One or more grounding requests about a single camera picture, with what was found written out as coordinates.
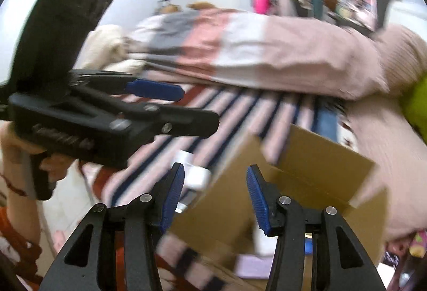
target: black handle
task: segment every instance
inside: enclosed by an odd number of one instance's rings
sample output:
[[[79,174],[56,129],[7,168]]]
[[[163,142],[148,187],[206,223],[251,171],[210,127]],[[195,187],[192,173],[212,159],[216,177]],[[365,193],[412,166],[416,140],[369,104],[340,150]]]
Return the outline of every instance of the black handle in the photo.
[[[25,190],[30,198],[47,201],[52,197],[56,182],[49,182],[48,172],[39,168],[43,159],[49,156],[50,154],[47,151],[36,155],[22,152],[23,172],[26,182]]]

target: pink ribbed pillow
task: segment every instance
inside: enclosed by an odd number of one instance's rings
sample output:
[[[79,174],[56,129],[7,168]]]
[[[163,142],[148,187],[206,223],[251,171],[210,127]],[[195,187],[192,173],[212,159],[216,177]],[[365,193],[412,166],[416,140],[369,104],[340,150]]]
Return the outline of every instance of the pink ribbed pillow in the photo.
[[[401,113],[398,99],[380,95],[347,104],[359,152],[377,163],[352,200],[358,205],[389,191],[386,239],[427,227],[427,146]]]

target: person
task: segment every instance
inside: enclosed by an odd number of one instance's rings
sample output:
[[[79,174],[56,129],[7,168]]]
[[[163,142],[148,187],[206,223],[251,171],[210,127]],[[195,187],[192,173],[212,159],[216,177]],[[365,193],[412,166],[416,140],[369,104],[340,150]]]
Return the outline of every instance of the person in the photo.
[[[0,208],[0,251],[12,263],[14,272],[24,286],[36,291],[42,281],[37,275],[36,260],[41,254],[41,228],[37,201],[30,199],[24,189],[22,151],[30,154],[44,152],[43,148],[19,139],[11,122],[0,127],[3,153],[3,174],[7,192],[7,206]],[[49,173],[50,181],[59,181],[67,175],[74,159],[54,153],[43,159],[40,169]]]

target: bracelet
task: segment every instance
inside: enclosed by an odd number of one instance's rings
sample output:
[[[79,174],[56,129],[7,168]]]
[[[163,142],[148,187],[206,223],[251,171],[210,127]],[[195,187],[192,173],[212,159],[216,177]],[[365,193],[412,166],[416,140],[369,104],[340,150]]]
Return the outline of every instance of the bracelet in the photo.
[[[22,197],[27,197],[28,195],[26,194],[26,192],[24,190],[15,188],[12,183],[9,181],[9,179],[7,179],[3,174],[0,173],[0,177],[2,177],[4,179],[4,181],[6,182],[6,186],[7,188],[16,193],[18,196],[22,196]]]

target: striped bed sheet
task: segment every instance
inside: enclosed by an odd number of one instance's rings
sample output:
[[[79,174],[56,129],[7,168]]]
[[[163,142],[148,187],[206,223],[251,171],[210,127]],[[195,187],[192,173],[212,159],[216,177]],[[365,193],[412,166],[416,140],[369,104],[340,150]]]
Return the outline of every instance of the striped bed sheet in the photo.
[[[218,131],[207,139],[157,136],[153,143],[142,146],[131,157],[127,169],[117,173],[99,165],[84,165],[82,171],[103,203],[108,206],[125,205],[141,193],[148,192],[166,174],[180,150],[192,153],[193,165],[208,169],[214,179],[221,167],[233,157],[234,150],[247,133],[260,137],[266,160],[276,164],[285,148],[292,123],[357,151],[356,138],[345,118],[341,100],[229,86],[179,85],[185,91],[181,101],[148,101],[213,110],[220,116]],[[133,95],[121,99],[127,102],[147,101]],[[160,240],[156,261],[159,269],[169,273],[167,280],[162,280],[165,291],[247,288],[244,283],[236,284],[236,280],[217,270],[214,272],[203,256],[172,234],[166,234]]]

